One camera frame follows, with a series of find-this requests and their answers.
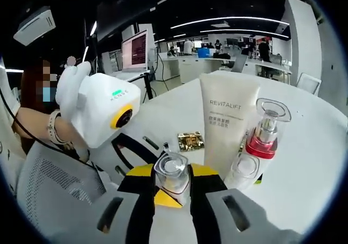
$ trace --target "ceiling light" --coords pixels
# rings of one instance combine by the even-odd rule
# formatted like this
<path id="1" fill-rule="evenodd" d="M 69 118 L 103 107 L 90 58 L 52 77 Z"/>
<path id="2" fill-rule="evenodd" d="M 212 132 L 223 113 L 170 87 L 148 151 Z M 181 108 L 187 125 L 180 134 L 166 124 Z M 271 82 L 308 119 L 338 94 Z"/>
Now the ceiling light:
<path id="1" fill-rule="evenodd" d="M 280 24 L 290 25 L 289 23 L 284 22 L 284 21 L 272 20 L 270 18 L 263 18 L 263 17 L 216 17 L 216 18 L 207 18 L 206 20 L 197 20 L 197 21 L 192 21 L 192 22 L 180 24 L 180 25 L 171 27 L 171 29 L 190 25 L 190 24 L 194 24 L 194 23 L 212 21 L 212 20 L 264 20 L 264 21 L 271 21 L 271 22 L 276 22 L 276 23 L 280 23 Z"/>
<path id="2" fill-rule="evenodd" d="M 93 27 L 92 27 L 92 31 L 91 31 L 90 36 L 94 34 L 94 32 L 96 31 L 96 29 L 97 29 L 97 22 L 94 22 L 94 25 L 93 25 Z"/>
<path id="3" fill-rule="evenodd" d="M 164 41 L 164 40 L 165 40 L 165 39 L 160 39 L 160 40 L 155 41 L 155 43 L 161 42 L 161 41 Z"/>
<path id="4" fill-rule="evenodd" d="M 186 34 L 176 35 L 174 37 L 178 37 L 178 36 L 186 36 Z"/>
<path id="5" fill-rule="evenodd" d="M 18 70 L 18 69 L 6 69 L 6 72 L 8 73 L 23 73 L 24 70 Z"/>
<path id="6" fill-rule="evenodd" d="M 87 55 L 87 51 L 88 51 L 88 46 L 86 46 L 86 48 L 85 48 L 85 53 L 83 54 L 82 62 L 85 61 L 85 58 L 86 58 L 86 55 Z"/>
<path id="7" fill-rule="evenodd" d="M 259 33 L 265 33 L 265 34 L 271 34 L 271 35 L 276 35 L 276 36 L 282 36 L 289 38 L 288 36 L 277 34 L 277 33 L 272 33 L 272 32 L 266 32 L 266 31 L 260 31 L 260 30 L 251 30 L 251 29 L 213 29 L 213 30 L 203 30 L 201 33 L 205 32 L 216 32 L 216 31 L 247 31 L 247 32 L 259 32 Z"/>

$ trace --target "floor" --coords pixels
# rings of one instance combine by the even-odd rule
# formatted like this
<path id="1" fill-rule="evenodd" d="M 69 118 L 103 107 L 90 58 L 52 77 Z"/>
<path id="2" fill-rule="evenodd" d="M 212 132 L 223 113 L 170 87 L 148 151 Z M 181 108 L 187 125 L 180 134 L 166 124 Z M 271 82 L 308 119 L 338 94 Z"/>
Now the floor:
<path id="1" fill-rule="evenodd" d="M 168 91 L 165 84 L 167 85 L 169 90 L 177 88 L 178 86 L 181 86 L 180 77 L 174 77 L 172 79 L 167 80 L 165 83 L 163 81 L 152 81 L 151 87 L 153 89 L 152 93 L 154 97 L 156 95 L 159 96 Z"/>

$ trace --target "white chair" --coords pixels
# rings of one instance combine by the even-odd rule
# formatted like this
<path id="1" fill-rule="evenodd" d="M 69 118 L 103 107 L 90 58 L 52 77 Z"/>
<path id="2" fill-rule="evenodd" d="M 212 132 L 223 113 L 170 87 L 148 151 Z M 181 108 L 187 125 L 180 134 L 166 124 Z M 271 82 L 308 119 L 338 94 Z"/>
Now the white chair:
<path id="1" fill-rule="evenodd" d="M 314 95 L 317 95 L 320 84 L 320 79 L 312 77 L 305 73 L 301 73 L 299 81 L 297 82 L 297 87 Z"/>

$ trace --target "monitor screen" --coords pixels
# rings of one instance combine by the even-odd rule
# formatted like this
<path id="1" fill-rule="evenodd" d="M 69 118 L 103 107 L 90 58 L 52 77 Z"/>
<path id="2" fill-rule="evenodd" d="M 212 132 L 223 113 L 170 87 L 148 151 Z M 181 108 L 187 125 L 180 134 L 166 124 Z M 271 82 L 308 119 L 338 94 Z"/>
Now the monitor screen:
<path id="1" fill-rule="evenodd" d="M 122 43 L 122 68 L 147 69 L 147 30 Z"/>

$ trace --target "round table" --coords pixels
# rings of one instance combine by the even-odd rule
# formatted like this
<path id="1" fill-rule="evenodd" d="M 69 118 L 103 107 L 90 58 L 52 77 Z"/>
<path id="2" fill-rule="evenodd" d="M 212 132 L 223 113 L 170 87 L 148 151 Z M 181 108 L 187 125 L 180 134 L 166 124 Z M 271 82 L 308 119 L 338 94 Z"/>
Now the round table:
<path id="1" fill-rule="evenodd" d="M 262 183 L 243 193 L 262 206 L 280 229 L 305 234 L 324 214 L 346 167 L 347 117 L 319 97 L 261 77 L 216 71 L 212 74 L 256 80 L 259 97 L 284 103 L 290 110 L 276 156 Z M 177 134 L 204 135 L 200 81 L 193 80 L 141 106 L 135 116 L 158 138 L 178 151 Z M 183 153 L 203 164 L 204 149 Z M 150 243 L 196 243 L 189 205 L 181 209 L 156 206 Z"/>

